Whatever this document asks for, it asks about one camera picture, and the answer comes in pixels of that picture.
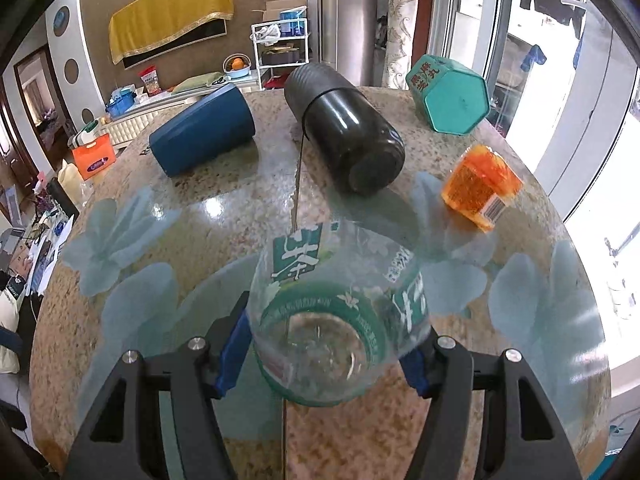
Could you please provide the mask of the fruit basket with oranges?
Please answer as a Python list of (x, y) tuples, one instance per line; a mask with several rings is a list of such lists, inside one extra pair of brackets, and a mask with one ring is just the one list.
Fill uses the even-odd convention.
[(222, 69), (230, 79), (240, 79), (250, 74), (252, 61), (244, 53), (235, 53), (224, 59)]

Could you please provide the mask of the white suitcase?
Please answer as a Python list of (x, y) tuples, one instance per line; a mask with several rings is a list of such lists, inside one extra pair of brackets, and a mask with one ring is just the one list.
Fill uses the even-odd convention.
[(70, 140), (68, 140), (68, 147), (72, 150), (74, 148), (80, 148), (81, 146), (90, 144), (95, 141), (99, 136), (102, 136), (103, 128), (101, 123), (95, 119), (92, 122), (87, 122), (78, 133), (76, 133)]

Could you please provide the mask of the floral beige curtain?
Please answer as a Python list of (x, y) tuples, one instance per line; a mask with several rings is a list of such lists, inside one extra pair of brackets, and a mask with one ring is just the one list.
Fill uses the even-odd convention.
[(406, 90), (411, 68), (419, 0), (388, 0), (387, 42), (382, 86)]

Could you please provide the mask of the dark blue cup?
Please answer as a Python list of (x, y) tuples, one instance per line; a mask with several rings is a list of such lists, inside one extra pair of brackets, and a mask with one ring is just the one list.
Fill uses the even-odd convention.
[(225, 84), (155, 130), (149, 146), (166, 176), (177, 177), (254, 135), (246, 99), (234, 84)]

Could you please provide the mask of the black cylindrical thermos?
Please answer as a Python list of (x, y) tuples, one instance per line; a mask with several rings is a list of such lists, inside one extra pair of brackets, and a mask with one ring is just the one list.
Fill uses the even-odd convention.
[(338, 188), (371, 195), (399, 176), (406, 159), (399, 132), (337, 70), (298, 66), (284, 97)]

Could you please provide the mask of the green cushion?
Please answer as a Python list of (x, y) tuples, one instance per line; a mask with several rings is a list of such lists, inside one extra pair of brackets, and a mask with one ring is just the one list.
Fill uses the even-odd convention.
[(187, 92), (191, 90), (200, 90), (204, 88), (213, 87), (214, 84), (221, 84), (226, 81), (226, 77), (221, 72), (213, 72), (207, 74), (201, 74), (186, 78), (180, 84), (177, 84), (175, 88), (171, 90), (173, 94)]

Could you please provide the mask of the white tufted tv cabinet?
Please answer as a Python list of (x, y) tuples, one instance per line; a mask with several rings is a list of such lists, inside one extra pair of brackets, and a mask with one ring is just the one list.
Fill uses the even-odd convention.
[(142, 104), (131, 107), (119, 118), (106, 124), (99, 124), (94, 135), (107, 134), (114, 148), (126, 148), (158, 115), (177, 108), (182, 110), (183, 107), (198, 102), (204, 96), (221, 89), (226, 84), (234, 84), (242, 93), (258, 91), (259, 79), (256, 70), (252, 70), (246, 77), (227, 79), (220, 84), (212, 84), (209, 87), (177, 93), (163, 92), (160, 96), (149, 98)]

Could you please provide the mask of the silver tower air conditioner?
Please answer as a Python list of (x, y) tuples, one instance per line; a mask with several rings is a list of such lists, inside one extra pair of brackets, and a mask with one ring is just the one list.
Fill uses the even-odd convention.
[(378, 0), (319, 0), (320, 60), (355, 86), (370, 86)]

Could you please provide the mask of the red snack bag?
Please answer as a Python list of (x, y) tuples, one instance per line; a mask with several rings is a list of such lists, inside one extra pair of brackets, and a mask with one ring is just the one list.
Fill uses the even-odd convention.
[(142, 80), (145, 91), (149, 96), (156, 96), (162, 92), (162, 88), (160, 88), (160, 78), (158, 78), (157, 69), (154, 65), (142, 70), (142, 72), (139, 73), (139, 77)]

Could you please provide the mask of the white metal shelf rack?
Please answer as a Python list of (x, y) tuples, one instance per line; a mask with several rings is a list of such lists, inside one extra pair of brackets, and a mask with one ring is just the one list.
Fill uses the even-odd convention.
[(300, 16), (250, 26), (258, 88), (264, 90), (274, 76), (309, 63), (309, 39), (308, 20)]

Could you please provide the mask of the orange shopping bag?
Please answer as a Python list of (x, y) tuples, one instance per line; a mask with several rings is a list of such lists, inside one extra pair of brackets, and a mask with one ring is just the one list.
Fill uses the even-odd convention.
[(87, 181), (116, 162), (116, 155), (108, 134), (102, 134), (88, 144), (72, 149), (74, 164)]

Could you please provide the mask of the orange plastic jar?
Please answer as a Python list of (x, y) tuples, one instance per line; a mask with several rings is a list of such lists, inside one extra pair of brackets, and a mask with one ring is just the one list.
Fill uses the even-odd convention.
[(484, 144), (473, 144), (450, 172), (440, 197), (449, 208), (490, 232), (523, 186), (500, 154)]

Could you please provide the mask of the clear green label plastic cup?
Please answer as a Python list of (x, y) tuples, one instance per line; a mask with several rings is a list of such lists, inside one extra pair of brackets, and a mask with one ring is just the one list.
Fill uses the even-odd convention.
[(314, 408), (361, 396), (431, 331), (414, 253), (346, 220), (270, 240), (246, 310), (270, 387)]

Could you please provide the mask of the blue plastic basket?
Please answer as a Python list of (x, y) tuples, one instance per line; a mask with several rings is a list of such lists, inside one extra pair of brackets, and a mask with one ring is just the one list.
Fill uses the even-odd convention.
[(105, 111), (111, 118), (122, 116), (134, 106), (136, 92), (133, 88), (118, 88), (111, 94), (110, 99), (105, 105)]

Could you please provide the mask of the teal hexagonal box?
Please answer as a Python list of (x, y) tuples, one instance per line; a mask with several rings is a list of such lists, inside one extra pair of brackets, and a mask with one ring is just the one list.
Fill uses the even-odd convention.
[(485, 79), (451, 58), (422, 55), (406, 83), (416, 108), (436, 132), (465, 136), (489, 113)]

